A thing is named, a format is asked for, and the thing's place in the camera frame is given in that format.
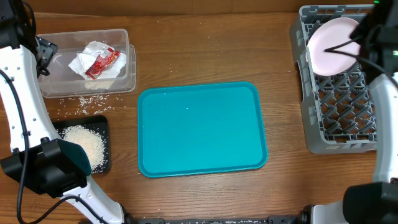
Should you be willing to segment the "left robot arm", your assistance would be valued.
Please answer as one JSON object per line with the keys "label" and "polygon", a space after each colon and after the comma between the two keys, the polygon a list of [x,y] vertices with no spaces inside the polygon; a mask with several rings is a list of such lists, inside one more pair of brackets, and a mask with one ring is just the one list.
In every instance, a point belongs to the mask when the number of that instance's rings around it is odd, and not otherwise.
{"label": "left robot arm", "polygon": [[11,156],[1,169],[19,183],[16,217],[22,217],[25,188],[57,198],[36,223],[63,202],[72,204],[92,223],[133,223],[124,207],[110,199],[91,176],[83,148],[64,141],[49,118],[38,77],[47,75],[49,55],[56,45],[36,36],[31,6],[1,1],[1,99],[10,129]]}

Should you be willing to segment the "red sauce packet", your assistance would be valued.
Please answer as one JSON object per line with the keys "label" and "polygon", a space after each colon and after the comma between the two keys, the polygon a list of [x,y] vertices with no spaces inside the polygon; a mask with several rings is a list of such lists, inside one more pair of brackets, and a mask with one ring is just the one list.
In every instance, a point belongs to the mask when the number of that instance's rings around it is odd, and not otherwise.
{"label": "red sauce packet", "polygon": [[119,58],[120,54],[120,51],[112,47],[103,48],[85,75],[94,80],[97,79],[108,66]]}

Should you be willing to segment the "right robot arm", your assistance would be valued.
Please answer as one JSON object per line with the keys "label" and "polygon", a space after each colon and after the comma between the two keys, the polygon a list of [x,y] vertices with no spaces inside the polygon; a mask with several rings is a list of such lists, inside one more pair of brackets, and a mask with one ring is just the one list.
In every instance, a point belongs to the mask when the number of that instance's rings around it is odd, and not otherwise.
{"label": "right robot arm", "polygon": [[376,151],[369,184],[309,205],[299,223],[397,222],[397,1],[303,6],[290,27],[314,154]]}

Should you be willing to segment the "large white plate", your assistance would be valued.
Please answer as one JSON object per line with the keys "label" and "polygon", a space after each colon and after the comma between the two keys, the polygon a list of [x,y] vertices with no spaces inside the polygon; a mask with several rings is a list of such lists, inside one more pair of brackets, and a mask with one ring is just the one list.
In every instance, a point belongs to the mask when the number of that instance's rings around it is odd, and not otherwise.
{"label": "large white plate", "polygon": [[351,68],[360,46],[350,39],[358,22],[347,17],[332,19],[321,25],[308,41],[308,53],[313,73],[328,77]]}

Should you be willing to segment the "white napkin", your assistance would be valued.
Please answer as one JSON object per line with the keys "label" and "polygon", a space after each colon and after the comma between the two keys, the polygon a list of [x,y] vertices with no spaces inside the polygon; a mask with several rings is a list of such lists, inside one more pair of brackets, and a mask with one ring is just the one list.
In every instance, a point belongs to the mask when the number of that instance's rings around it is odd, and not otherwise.
{"label": "white napkin", "polygon": [[[85,72],[92,66],[100,51],[103,48],[111,47],[107,44],[98,41],[90,42],[82,51],[77,53],[76,57],[68,65],[75,73],[81,75],[85,80],[93,80],[92,78],[85,75]],[[127,61],[127,55],[125,52],[120,51],[119,58],[108,66],[97,79],[116,78],[121,69],[125,67]]]}

